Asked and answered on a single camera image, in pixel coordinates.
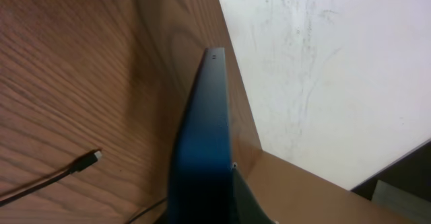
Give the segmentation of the blue Galaxy smartphone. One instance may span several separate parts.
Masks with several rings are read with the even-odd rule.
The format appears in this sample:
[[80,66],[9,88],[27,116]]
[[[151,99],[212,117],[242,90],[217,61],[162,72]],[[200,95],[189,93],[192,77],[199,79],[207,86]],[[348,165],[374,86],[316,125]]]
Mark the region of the blue Galaxy smartphone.
[[178,134],[168,178],[169,223],[229,223],[232,154],[225,50],[205,49]]

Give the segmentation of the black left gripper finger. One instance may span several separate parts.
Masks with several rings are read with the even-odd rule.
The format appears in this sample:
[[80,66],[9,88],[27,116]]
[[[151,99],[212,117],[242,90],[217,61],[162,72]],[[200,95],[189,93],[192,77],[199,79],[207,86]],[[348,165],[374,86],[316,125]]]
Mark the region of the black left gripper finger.
[[248,184],[238,171],[237,163],[232,164],[232,183],[235,207],[235,223],[276,224],[263,211]]

